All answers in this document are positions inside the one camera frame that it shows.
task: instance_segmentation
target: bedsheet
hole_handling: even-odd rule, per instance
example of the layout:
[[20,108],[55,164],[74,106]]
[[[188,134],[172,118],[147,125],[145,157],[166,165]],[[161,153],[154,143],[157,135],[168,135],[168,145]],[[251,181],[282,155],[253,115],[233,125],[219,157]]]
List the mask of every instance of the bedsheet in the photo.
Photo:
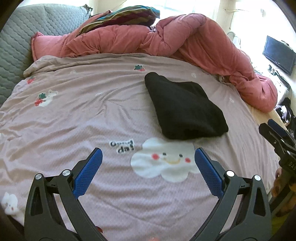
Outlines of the bedsheet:
[[[144,84],[149,72],[200,84],[223,111],[229,131],[165,139]],[[5,210],[22,224],[34,176],[71,169],[95,147],[103,162],[79,200],[108,240],[193,236],[217,202],[194,163],[198,147],[239,176],[260,175],[267,192],[272,187],[278,167],[272,146],[237,90],[201,68],[146,54],[44,56],[24,76],[0,108],[0,196],[10,195],[12,206]]]

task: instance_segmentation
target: wall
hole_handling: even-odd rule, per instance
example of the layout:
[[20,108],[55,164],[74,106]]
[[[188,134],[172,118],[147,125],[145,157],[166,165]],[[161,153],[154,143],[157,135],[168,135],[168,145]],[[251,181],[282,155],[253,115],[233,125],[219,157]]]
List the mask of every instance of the wall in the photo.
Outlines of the wall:
[[[296,51],[296,33],[272,0],[240,0],[236,3],[236,8],[247,11],[234,13],[231,30],[241,38],[241,48],[250,56],[257,70],[264,73],[271,64],[262,55],[267,35],[278,41],[285,41]],[[296,67],[291,76],[277,70],[291,85],[291,107],[296,114]]]
[[40,4],[40,3],[55,3],[55,4],[67,4],[73,6],[83,6],[84,4],[89,5],[89,0],[24,0],[18,7]]
[[90,6],[94,9],[94,14],[102,13],[107,10],[114,11],[126,0],[90,0]]
[[236,0],[221,0],[216,22],[221,26],[224,32],[230,31],[229,26],[232,20],[232,12],[226,12],[224,9],[233,10],[235,9]]

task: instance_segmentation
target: silver screw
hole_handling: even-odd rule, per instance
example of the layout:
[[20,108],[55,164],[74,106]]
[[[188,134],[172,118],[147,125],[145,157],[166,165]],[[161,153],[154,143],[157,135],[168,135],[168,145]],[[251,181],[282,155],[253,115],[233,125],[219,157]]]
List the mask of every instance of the silver screw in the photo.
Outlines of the silver screw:
[[233,171],[227,171],[226,174],[229,177],[233,177],[234,176],[234,172]]
[[35,176],[35,179],[36,179],[36,180],[39,180],[41,177],[42,177],[42,174],[38,173],[38,174]]
[[255,175],[254,178],[257,180],[257,181],[260,181],[261,180],[261,177],[259,175]]
[[63,171],[63,176],[69,176],[69,175],[70,175],[70,170]]

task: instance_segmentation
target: blue gripper pad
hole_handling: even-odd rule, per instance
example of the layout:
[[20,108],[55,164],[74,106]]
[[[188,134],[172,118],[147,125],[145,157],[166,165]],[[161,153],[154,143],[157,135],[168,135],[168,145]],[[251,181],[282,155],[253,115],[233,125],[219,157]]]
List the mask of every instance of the blue gripper pad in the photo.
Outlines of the blue gripper pad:
[[196,149],[194,160],[209,190],[211,191],[211,194],[219,199],[222,198],[224,195],[223,180],[220,178],[210,160],[200,148]]
[[103,153],[97,149],[74,180],[73,194],[76,199],[85,194],[102,161]]
[[267,124],[276,132],[278,133],[281,138],[288,137],[288,133],[273,119],[269,119]]

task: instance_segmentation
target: television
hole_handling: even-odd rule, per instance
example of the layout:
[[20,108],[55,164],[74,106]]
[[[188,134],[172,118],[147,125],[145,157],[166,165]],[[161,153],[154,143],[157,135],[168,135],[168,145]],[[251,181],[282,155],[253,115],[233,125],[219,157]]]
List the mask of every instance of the television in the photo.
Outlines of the television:
[[263,55],[286,74],[292,74],[296,53],[284,43],[267,36]]

